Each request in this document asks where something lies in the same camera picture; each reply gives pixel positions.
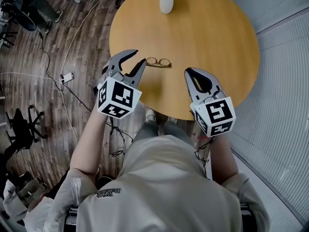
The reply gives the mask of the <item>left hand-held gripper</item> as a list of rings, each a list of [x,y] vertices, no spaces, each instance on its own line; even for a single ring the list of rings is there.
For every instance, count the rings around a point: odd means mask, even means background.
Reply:
[[[142,95],[138,84],[146,67],[146,59],[124,75],[121,65],[137,53],[137,49],[124,50],[112,56],[108,66],[104,66],[96,87],[98,112],[122,119],[135,110]]]

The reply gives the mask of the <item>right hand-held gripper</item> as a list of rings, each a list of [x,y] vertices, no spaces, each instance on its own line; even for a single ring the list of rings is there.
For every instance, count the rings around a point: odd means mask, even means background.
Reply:
[[[221,89],[218,79],[198,68],[187,68],[184,76],[194,120],[205,135],[211,138],[231,131],[236,114],[231,98]]]

